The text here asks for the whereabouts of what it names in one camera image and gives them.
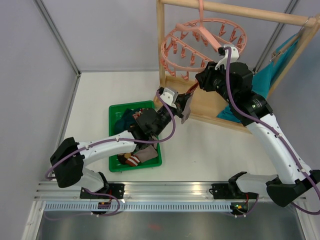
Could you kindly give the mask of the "grey sock red striped cuff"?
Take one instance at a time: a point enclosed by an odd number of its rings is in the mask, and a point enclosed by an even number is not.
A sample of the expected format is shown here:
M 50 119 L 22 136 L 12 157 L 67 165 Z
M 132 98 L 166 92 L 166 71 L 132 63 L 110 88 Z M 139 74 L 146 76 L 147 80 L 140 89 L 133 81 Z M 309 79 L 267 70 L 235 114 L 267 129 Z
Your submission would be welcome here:
M 182 103 L 184 103 L 184 108 L 182 111 L 181 124 L 184 124 L 191 114 L 191 103 L 193 99 L 193 95 L 197 87 L 199 86 L 199 82 L 196 81 L 194 85 L 192 85 L 187 92 L 184 94 L 184 99 Z

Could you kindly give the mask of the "pink round clip hanger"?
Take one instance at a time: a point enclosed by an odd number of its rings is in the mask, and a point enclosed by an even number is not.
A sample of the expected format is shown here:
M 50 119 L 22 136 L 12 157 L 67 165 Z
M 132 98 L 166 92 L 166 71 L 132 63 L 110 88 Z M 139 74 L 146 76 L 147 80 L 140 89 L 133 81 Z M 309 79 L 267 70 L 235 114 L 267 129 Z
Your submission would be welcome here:
M 219 62 L 219 48 L 231 46 L 239 57 L 245 50 L 248 36 L 236 22 L 217 17 L 205 18 L 204 1 L 198 1 L 199 17 L 184 23 L 178 22 L 158 41 L 160 80 L 165 74 L 181 77 L 204 70 L 208 62 Z

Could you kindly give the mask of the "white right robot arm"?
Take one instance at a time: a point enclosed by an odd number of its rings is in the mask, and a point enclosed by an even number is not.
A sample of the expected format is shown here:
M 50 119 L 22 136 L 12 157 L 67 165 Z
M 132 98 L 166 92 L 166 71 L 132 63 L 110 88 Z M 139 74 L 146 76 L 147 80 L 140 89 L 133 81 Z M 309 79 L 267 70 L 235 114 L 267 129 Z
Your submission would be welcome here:
M 276 170 L 275 175 L 237 173 L 228 180 L 231 196 L 267 195 L 278 206 L 286 207 L 311 188 L 320 192 L 319 170 L 312 170 L 292 148 L 266 98 L 253 90 L 253 73 L 246 64 L 219 66 L 210 61 L 195 78 L 202 90 L 218 93 L 229 104 L 230 111 L 263 145 Z

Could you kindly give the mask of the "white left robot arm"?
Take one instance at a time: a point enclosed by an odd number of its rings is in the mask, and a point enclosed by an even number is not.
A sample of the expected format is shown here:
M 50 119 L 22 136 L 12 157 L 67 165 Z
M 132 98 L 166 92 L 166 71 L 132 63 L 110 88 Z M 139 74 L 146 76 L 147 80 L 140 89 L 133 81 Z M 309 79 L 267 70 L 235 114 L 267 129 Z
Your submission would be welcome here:
M 94 172 L 88 165 L 111 156 L 138 152 L 161 142 L 160 133 L 179 117 L 183 122 L 190 115 L 193 94 L 179 94 L 161 87 L 157 98 L 162 103 L 159 110 L 145 108 L 134 117 L 126 130 L 102 140 L 78 142 L 73 137 L 62 141 L 50 157 L 50 172 L 60 188 L 80 186 L 97 198 L 108 195 L 109 185 L 101 172 Z

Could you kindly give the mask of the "dark teal christmas sock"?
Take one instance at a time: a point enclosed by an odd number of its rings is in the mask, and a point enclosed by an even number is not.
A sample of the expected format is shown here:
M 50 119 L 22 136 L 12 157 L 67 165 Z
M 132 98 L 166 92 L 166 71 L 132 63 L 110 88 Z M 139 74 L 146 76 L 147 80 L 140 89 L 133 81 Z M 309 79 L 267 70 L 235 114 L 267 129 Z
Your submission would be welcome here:
M 115 122 L 114 134 L 119 134 L 119 133 L 122 133 L 123 131 L 129 131 L 131 128 L 140 130 L 141 128 L 139 127 L 136 119 L 149 109 L 150 109 L 149 107 L 148 108 L 138 107 L 135 109 L 127 108 L 124 111 L 122 117 Z

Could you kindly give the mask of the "teal cloth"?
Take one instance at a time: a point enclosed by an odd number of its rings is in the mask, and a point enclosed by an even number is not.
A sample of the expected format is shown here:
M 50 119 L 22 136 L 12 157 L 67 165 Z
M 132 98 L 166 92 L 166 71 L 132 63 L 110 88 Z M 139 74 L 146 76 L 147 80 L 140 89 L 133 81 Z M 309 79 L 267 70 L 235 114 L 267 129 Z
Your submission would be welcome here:
M 252 79 L 252 90 L 254 93 L 263 96 L 265 99 L 269 93 L 271 85 L 275 82 L 276 79 L 276 73 L 280 70 L 280 68 L 283 66 L 284 61 L 287 59 L 287 57 L 293 52 L 294 48 L 296 47 L 298 40 L 284 53 L 280 56 L 278 61 L 274 63 L 271 61 L 265 68 L 258 71 L 253 76 Z M 235 105 L 240 109 L 240 103 L 236 103 L 236 95 L 233 93 L 233 90 L 236 90 L 235 86 L 232 86 L 232 79 L 231 79 L 231 66 L 229 71 L 229 85 L 230 90 L 232 93 L 232 99 L 235 103 Z M 232 112 L 233 105 L 230 103 L 227 107 L 225 107 L 224 110 L 222 110 L 217 117 L 223 120 L 240 123 L 241 120 L 237 118 L 237 116 L 234 115 Z

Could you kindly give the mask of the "brown argyle sock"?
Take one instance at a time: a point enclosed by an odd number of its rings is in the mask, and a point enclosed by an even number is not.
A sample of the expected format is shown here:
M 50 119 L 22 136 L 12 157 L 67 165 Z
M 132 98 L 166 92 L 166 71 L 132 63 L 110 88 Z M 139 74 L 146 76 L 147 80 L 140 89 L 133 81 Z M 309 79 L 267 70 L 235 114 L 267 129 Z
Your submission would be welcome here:
M 117 155 L 117 160 L 122 165 L 128 165 L 128 166 L 131 166 L 131 167 L 136 167 L 141 162 L 139 160 L 139 158 L 133 152 L 118 154 Z

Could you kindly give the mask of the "green plastic tray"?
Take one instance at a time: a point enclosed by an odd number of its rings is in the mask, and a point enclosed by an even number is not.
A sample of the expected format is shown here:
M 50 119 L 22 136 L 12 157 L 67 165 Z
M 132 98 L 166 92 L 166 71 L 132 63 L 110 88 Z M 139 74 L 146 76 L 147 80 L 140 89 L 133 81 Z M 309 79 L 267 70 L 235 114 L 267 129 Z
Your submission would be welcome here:
M 147 100 L 147 101 L 138 101 L 138 102 L 111 105 L 108 109 L 108 124 L 109 124 L 108 130 L 109 130 L 110 136 L 115 135 L 114 125 L 116 121 L 122 117 L 124 111 L 127 108 L 128 109 L 136 109 L 136 108 L 155 109 L 155 104 L 153 101 Z M 157 153 L 158 153 L 157 157 L 150 159 L 144 163 L 140 163 L 138 166 L 129 166 L 129 165 L 121 164 L 117 159 L 117 155 L 110 156 L 109 164 L 108 164 L 109 171 L 112 173 L 117 173 L 117 172 L 123 172 L 123 171 L 159 167 L 163 163 L 160 144 L 157 145 Z

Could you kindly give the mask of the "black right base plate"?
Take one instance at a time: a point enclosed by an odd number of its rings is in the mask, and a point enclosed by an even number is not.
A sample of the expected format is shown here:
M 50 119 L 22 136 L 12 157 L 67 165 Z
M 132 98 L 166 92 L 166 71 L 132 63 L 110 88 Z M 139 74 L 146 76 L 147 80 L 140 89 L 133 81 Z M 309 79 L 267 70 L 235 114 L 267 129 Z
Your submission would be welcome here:
M 215 200 L 236 200 L 242 199 L 242 195 L 233 194 L 227 183 L 213 183 L 209 192 Z

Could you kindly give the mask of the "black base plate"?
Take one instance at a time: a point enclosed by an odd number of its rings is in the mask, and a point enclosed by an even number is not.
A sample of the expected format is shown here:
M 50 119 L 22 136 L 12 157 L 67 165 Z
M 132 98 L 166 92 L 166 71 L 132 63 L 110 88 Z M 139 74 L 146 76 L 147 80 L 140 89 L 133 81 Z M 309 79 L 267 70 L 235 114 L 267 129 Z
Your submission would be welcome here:
M 209 192 L 215 200 L 236 200 L 242 199 L 242 195 L 233 194 L 227 183 L 213 183 Z
M 125 185 L 123 183 L 110 183 L 109 184 L 109 189 L 107 191 L 99 190 L 99 194 L 108 194 L 112 195 L 118 200 L 122 200 L 124 197 L 124 192 L 125 192 Z M 95 195 L 87 192 L 84 188 L 81 189 L 80 192 L 80 199 L 110 199 L 110 197 L 107 197 L 105 195 Z

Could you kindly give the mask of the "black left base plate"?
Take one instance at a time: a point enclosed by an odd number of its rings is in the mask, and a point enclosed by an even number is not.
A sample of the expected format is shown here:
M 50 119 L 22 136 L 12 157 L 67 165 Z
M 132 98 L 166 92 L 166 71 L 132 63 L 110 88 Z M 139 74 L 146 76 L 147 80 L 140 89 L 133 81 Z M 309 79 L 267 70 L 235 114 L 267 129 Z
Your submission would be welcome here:
M 124 192 L 125 192 L 125 185 L 123 183 L 110 183 L 109 184 L 109 189 L 107 191 L 99 190 L 99 194 L 108 194 L 112 195 L 118 200 L 122 200 L 124 197 Z M 80 199 L 110 199 L 110 197 L 107 197 L 105 195 L 95 195 L 87 192 L 84 188 L 81 189 L 80 192 Z

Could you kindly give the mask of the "aluminium mounting rail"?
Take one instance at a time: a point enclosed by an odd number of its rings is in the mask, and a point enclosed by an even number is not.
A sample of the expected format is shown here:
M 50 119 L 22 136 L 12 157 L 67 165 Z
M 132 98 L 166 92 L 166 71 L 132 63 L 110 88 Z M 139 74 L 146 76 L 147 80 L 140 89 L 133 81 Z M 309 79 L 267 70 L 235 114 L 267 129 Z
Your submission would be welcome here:
M 110 182 L 109 184 L 124 184 L 123 199 L 133 202 L 206 202 L 206 201 L 245 201 L 242 199 L 214 199 L 209 189 L 212 184 L 226 183 L 219 181 L 127 181 Z M 67 188 L 58 187 L 55 181 L 41 181 L 36 187 L 34 200 L 37 201 L 80 201 L 80 186 Z

